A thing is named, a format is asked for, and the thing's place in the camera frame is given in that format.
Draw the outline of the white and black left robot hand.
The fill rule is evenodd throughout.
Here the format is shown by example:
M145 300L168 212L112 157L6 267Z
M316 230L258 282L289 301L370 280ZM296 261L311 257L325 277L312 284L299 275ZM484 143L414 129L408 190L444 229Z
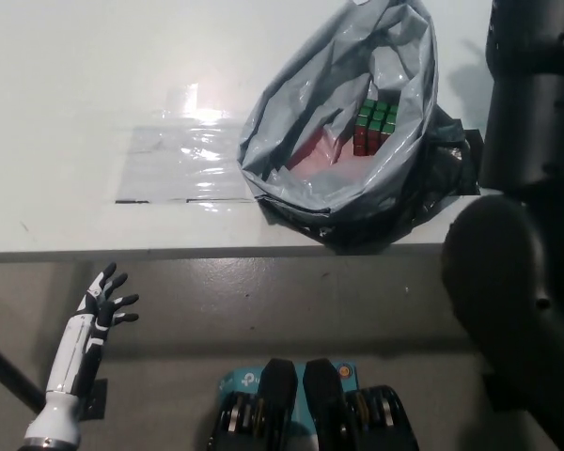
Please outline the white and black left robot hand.
M86 290L61 337L46 391L86 398L96 379L103 348L112 328L139 319L121 309L139 300L137 294L114 298L128 279L116 274L117 264L102 270Z

